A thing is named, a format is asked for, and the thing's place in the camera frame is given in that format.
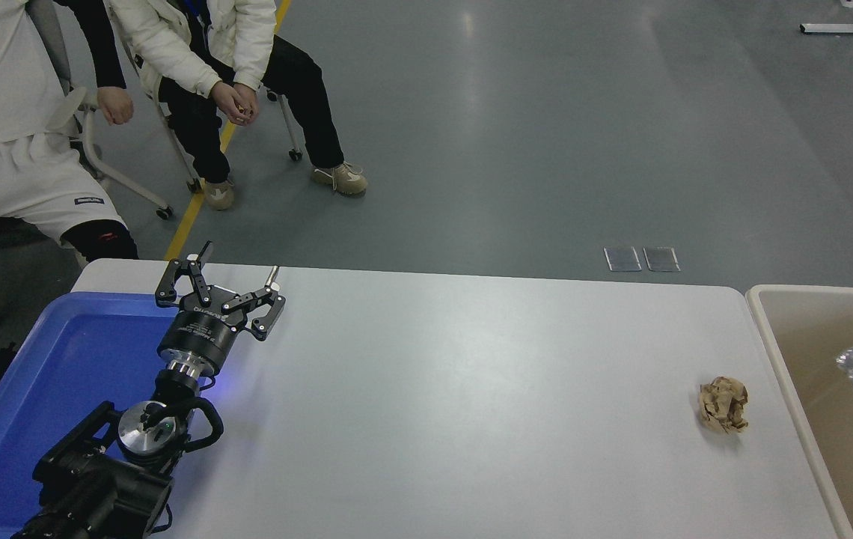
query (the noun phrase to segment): epoxy floor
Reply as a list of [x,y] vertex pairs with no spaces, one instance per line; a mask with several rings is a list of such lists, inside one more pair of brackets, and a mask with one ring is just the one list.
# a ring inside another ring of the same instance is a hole
[[[236,206],[202,209],[184,254],[212,240],[224,263],[853,287],[853,35],[799,31],[851,21],[838,0],[293,0],[280,34],[323,67],[368,193],[311,183],[262,99],[228,150]],[[163,222],[111,188],[160,259],[190,193],[126,74],[135,120],[99,123],[98,144],[174,206]],[[609,272],[604,246],[672,246],[682,272]],[[53,242],[2,250],[0,340],[77,273]]]

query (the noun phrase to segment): metal floor plate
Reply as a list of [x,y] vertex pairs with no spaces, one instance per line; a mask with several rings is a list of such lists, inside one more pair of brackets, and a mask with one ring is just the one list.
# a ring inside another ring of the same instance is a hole
[[611,272],[642,272],[636,248],[603,248]]
[[643,248],[643,255],[650,272],[681,272],[673,248]]

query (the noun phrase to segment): brown crumpled paper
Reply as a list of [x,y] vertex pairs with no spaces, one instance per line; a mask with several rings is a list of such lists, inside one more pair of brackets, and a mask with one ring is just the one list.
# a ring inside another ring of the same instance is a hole
[[735,378],[717,376],[711,383],[700,386],[700,420],[717,433],[741,433],[749,426],[742,419],[742,409],[749,394]]

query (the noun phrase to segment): beige sneaker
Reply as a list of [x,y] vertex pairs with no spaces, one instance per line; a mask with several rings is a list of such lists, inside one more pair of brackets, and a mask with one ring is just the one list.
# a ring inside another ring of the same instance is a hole
[[221,183],[204,182],[204,200],[217,211],[229,208],[234,205],[234,182],[230,178]]
[[366,189],[366,178],[362,173],[363,168],[344,161],[333,168],[314,167],[310,177],[317,183],[333,186],[338,193],[358,195]]

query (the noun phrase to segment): white table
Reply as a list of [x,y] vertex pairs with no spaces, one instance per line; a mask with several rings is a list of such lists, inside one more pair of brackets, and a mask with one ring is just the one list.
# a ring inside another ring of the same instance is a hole
[[[74,290],[152,293],[163,267],[100,260]],[[244,293],[268,269],[204,274]],[[737,291],[277,280],[268,341],[242,335],[205,392],[226,433],[177,468],[176,539],[836,537]],[[738,436],[697,423],[717,375],[749,390]]]

